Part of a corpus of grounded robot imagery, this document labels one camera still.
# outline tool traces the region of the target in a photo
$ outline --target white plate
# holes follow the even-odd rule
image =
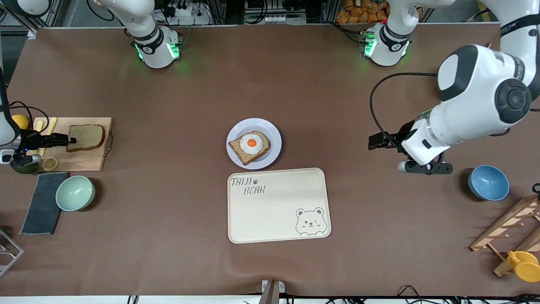
[[[253,131],[259,131],[263,133],[270,141],[270,149],[266,151],[261,157],[252,161],[245,166],[238,158],[238,155],[234,152],[233,148],[229,145],[229,142],[237,139],[238,137]],[[281,134],[278,129],[268,120],[262,118],[248,118],[237,123],[229,132],[227,141],[225,142],[227,147],[227,153],[231,160],[238,166],[249,169],[258,170],[270,166],[279,156],[281,152]]]
[[[332,231],[319,168],[236,173],[227,182],[235,244],[327,237]]]

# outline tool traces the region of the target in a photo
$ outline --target dark gray towel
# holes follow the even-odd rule
[[[37,176],[36,190],[26,213],[20,234],[52,234],[60,208],[56,205],[56,190],[69,173],[43,173]]]

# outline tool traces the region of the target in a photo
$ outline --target egg white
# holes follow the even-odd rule
[[[250,147],[247,145],[248,140],[255,140],[255,147]],[[255,155],[262,150],[262,138],[259,135],[255,134],[246,134],[240,139],[240,149],[247,154]]]

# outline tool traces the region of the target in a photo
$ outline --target bread slice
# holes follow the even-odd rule
[[[259,157],[261,157],[264,153],[266,153],[266,151],[270,149],[270,141],[268,140],[268,138],[266,138],[266,136],[263,133],[259,131],[253,131],[246,134],[255,134],[255,135],[259,135],[262,138],[262,149],[259,153],[255,155],[247,154],[242,150],[242,148],[240,148],[240,139],[242,139],[242,137],[245,134],[229,142],[229,146],[233,148],[233,151],[236,153],[236,155],[238,155],[238,158],[242,161],[242,163],[245,166],[251,163],[252,161],[258,159]]]
[[[98,124],[71,125],[69,137],[76,138],[77,143],[67,144],[66,151],[90,151],[101,147],[105,141],[105,129]]]

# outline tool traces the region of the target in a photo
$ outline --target wooden rack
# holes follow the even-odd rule
[[[494,239],[500,239],[502,237],[508,237],[508,234],[505,233],[508,229],[522,227],[524,223],[520,221],[526,219],[527,217],[532,217],[536,221],[540,222],[540,213],[535,210],[540,207],[540,201],[538,200],[540,195],[531,195],[522,198],[515,206],[512,207],[506,214],[504,214],[493,226],[491,226],[482,236],[480,236],[472,245],[470,249],[472,251],[478,251],[480,249],[489,248],[493,251],[501,260],[501,264],[493,270],[497,276],[503,276],[505,274],[510,274],[510,266],[508,265],[507,260],[503,255],[491,244],[491,241]],[[536,252],[540,251],[540,228],[536,229],[521,245],[519,245],[515,251],[527,251],[527,252]]]

